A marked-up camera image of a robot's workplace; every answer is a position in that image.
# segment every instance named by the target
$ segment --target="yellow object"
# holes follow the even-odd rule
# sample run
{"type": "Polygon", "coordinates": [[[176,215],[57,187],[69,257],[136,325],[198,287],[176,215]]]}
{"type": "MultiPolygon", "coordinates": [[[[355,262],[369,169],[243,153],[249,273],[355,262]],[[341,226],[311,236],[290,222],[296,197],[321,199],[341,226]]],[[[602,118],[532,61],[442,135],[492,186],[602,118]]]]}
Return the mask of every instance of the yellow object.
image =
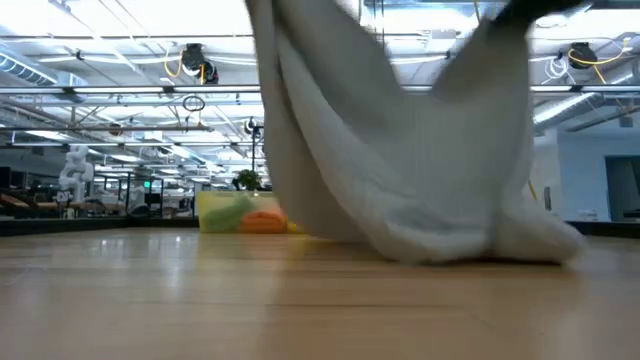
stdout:
{"type": "Polygon", "coordinates": [[[569,56],[569,59],[578,62],[580,64],[585,64],[585,65],[604,65],[604,64],[608,64],[610,62],[614,62],[618,59],[620,59],[622,57],[622,55],[624,54],[625,50],[624,48],[627,46],[627,40],[624,41],[624,44],[622,45],[622,49],[620,50],[620,53],[614,57],[612,57],[611,59],[607,59],[607,60],[602,60],[602,61],[586,61],[586,60],[582,60],[582,59],[578,59],[576,57],[574,57],[572,54],[575,52],[575,50],[571,49],[569,51],[569,53],[567,54],[567,56],[569,56]]]}
{"type": "Polygon", "coordinates": [[[178,77],[180,76],[180,73],[182,72],[182,51],[180,51],[180,60],[179,60],[179,64],[178,64],[178,72],[177,73],[172,73],[171,70],[169,70],[169,50],[171,50],[171,48],[167,48],[167,53],[164,56],[164,70],[167,72],[167,75],[171,76],[171,77],[178,77]]]}
{"type": "Polygon", "coordinates": [[[533,183],[529,180],[529,191],[531,191],[531,196],[533,196],[533,200],[538,201],[538,194],[536,194],[536,189],[533,188],[533,183]]]}

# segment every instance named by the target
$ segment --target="green plant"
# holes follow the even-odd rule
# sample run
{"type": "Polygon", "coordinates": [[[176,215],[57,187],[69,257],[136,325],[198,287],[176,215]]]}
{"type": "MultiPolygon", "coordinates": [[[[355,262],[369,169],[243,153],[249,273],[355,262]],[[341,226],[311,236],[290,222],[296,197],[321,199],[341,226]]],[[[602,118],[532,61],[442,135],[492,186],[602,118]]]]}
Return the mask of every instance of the green plant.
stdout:
{"type": "Polygon", "coordinates": [[[260,175],[253,170],[242,170],[238,173],[235,180],[240,186],[244,186],[249,191],[255,191],[260,187],[262,180],[260,175]]]}

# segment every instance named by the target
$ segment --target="wooden floor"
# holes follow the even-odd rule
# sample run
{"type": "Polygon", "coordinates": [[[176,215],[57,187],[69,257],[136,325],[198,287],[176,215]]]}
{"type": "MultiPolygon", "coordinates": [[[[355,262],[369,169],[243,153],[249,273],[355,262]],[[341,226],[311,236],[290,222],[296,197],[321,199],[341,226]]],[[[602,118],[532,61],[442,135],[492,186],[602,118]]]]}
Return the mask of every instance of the wooden floor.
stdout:
{"type": "Polygon", "coordinates": [[[191,229],[0,238],[0,358],[640,359],[640,240],[563,269],[191,229]]]}

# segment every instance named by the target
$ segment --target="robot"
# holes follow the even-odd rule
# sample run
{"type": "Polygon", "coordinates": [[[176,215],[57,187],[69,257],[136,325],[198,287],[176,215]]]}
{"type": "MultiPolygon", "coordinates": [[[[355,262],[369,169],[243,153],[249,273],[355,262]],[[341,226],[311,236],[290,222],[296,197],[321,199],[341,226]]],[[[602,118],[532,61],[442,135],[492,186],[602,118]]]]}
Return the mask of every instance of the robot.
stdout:
{"type": "Polygon", "coordinates": [[[67,153],[67,163],[60,172],[57,202],[59,204],[84,202],[85,184],[93,181],[93,164],[86,162],[89,148],[78,145],[72,146],[67,153]]]}

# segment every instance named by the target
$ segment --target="fabric fold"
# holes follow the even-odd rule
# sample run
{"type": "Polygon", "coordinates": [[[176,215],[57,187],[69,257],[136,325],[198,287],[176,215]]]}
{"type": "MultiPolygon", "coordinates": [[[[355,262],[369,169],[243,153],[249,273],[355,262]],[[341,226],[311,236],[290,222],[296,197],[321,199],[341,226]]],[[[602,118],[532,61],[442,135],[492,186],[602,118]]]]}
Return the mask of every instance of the fabric fold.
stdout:
{"type": "Polygon", "coordinates": [[[416,96],[332,1],[247,6],[274,191],[311,235],[407,263],[562,262],[580,249],[577,231],[522,196],[533,146],[523,36],[483,22],[416,96]]]}

